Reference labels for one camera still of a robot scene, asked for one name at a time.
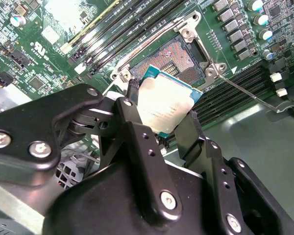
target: green circuit board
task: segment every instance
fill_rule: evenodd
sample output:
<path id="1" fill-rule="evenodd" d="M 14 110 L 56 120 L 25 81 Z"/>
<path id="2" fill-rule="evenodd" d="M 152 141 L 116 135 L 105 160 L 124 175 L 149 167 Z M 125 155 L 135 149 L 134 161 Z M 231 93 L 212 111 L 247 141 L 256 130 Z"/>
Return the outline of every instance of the green circuit board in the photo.
<path id="1" fill-rule="evenodd" d="M 247 9 L 248 0 L 229 0 L 227 7 L 219 11 L 214 7 L 217 1 L 213 0 L 120 0 L 111 11 L 100 18 L 93 30 L 85 34 L 86 37 L 82 41 L 76 43 L 67 53 L 62 51 L 65 43 L 74 39 L 114 2 L 113 0 L 0 0 L 0 72 L 9 72 L 15 78 L 13 84 L 31 99 L 40 98 L 78 83 L 88 83 L 103 92 L 111 83 L 110 73 L 120 59 L 172 20 L 198 11 L 202 19 L 196 30 L 213 60 L 226 63 L 227 70 L 224 73 L 226 78 L 231 78 L 234 74 L 239 74 L 263 60 L 265 49 L 271 51 L 272 63 L 278 61 L 279 66 L 284 66 L 294 74 L 293 0 L 264 0 L 264 6 L 257 12 Z M 136 3 L 133 10 L 125 12 L 134 2 Z M 172 10 L 166 11 L 176 2 L 178 4 Z M 278 2 L 279 9 L 273 12 L 272 9 Z M 152 13 L 148 15 L 144 11 L 149 7 Z M 233 14 L 231 19 L 238 22 L 235 31 L 239 30 L 242 33 L 248 45 L 244 49 L 248 51 L 246 58 L 239 58 L 241 51 L 233 50 L 233 43 L 229 41 L 232 32 L 224 31 L 226 23 L 222 22 L 221 13 L 227 9 Z M 259 13 L 268 15 L 269 22 L 266 25 L 253 23 L 254 17 Z M 26 24 L 13 26 L 10 18 L 19 14 L 26 19 Z M 110 25 L 111 21 L 116 19 L 119 20 L 118 23 Z M 265 28 L 273 32 L 273 36 L 268 41 L 259 38 L 259 33 Z M 81 47 L 88 47 L 92 37 L 103 29 L 104 33 L 96 43 L 93 43 L 90 50 L 77 59 L 70 59 Z M 130 62 L 130 65 L 135 66 L 142 62 L 177 35 L 178 33 L 173 30 L 166 33 L 145 48 Z M 103 45 L 108 44 L 108 47 L 100 50 Z M 91 57 L 96 50 L 99 53 Z M 20 52 L 29 63 L 20 67 L 20 64 L 15 63 L 10 56 L 13 51 Z M 106 63 L 101 63 L 114 51 L 118 53 L 113 54 Z M 87 63 L 85 70 L 76 72 L 75 68 L 89 58 L 92 62 Z M 203 79 L 204 77 L 193 86 L 203 84 Z M 204 92 L 220 82 L 216 80 L 214 84 L 205 87 Z"/>

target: white connector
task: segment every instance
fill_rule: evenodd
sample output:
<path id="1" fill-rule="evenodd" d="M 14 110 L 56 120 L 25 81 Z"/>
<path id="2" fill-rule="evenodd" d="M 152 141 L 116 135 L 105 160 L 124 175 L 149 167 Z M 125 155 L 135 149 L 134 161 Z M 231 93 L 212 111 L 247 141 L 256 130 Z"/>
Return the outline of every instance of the white connector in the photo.
<path id="1" fill-rule="evenodd" d="M 277 82 L 277 81 L 280 81 L 282 80 L 282 76 L 279 72 L 275 72 L 273 74 L 270 75 L 270 79 L 272 82 Z"/>
<path id="2" fill-rule="evenodd" d="M 282 97 L 288 94 L 287 90 L 285 88 L 281 88 L 279 90 L 275 91 L 278 97 Z"/>

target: electrolytic capacitor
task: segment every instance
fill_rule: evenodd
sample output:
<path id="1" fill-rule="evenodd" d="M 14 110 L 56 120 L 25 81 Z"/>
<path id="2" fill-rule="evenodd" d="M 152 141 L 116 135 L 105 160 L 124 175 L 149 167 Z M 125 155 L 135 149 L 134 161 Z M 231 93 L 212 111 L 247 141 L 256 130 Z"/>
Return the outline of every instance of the electrolytic capacitor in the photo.
<path id="1" fill-rule="evenodd" d="M 268 19 L 269 17 L 267 15 L 258 14 L 254 18 L 254 24 L 265 25 L 266 23 L 268 23 Z"/>
<path id="2" fill-rule="evenodd" d="M 250 11 L 259 11 L 263 7 L 264 3 L 261 0 L 251 0 L 248 3 L 248 9 Z"/>
<path id="3" fill-rule="evenodd" d="M 263 40 L 269 40 L 272 37 L 272 31 L 263 29 L 259 33 L 259 38 Z"/>
<path id="4" fill-rule="evenodd" d="M 272 60 L 274 58 L 274 54 L 271 51 L 269 51 L 269 50 L 264 50 L 263 57 L 266 60 Z"/>
<path id="5" fill-rule="evenodd" d="M 16 15 L 10 18 L 10 22 L 14 27 L 20 27 L 26 24 L 26 19 L 24 16 Z"/>

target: black connector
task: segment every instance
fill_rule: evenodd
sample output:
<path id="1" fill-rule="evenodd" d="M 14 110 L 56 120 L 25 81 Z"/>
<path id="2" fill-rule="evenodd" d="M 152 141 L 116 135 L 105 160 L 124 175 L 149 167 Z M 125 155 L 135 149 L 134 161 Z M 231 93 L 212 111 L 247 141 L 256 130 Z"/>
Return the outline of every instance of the black connector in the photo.
<path id="1" fill-rule="evenodd" d="M 14 77 L 9 75 L 7 72 L 0 73 L 0 87 L 7 87 L 14 81 Z"/>

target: integrated circuit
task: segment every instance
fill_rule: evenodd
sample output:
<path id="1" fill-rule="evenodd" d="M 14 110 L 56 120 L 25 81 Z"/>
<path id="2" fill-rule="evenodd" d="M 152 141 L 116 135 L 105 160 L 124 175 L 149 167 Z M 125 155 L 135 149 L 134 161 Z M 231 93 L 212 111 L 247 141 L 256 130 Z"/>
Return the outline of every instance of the integrated circuit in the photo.
<path id="1" fill-rule="evenodd" d="M 276 16 L 276 15 L 278 15 L 278 14 L 281 12 L 281 8 L 280 8 L 280 6 L 278 5 L 278 6 L 275 6 L 274 8 L 271 8 L 271 9 L 269 10 L 269 12 L 270 12 L 270 15 L 271 15 L 271 16 Z"/>
<path id="2" fill-rule="evenodd" d="M 141 79 L 150 65 L 175 76 L 187 84 L 194 84 L 205 78 L 198 62 L 200 51 L 192 44 L 187 44 L 181 36 L 168 41 L 152 55 L 135 65 L 130 72 Z"/>
<path id="3" fill-rule="evenodd" d="M 277 52 L 280 50 L 280 44 L 279 43 L 275 43 L 270 47 L 272 52 Z"/>
<path id="4" fill-rule="evenodd" d="M 44 85 L 37 77 L 34 77 L 29 84 L 37 91 Z"/>

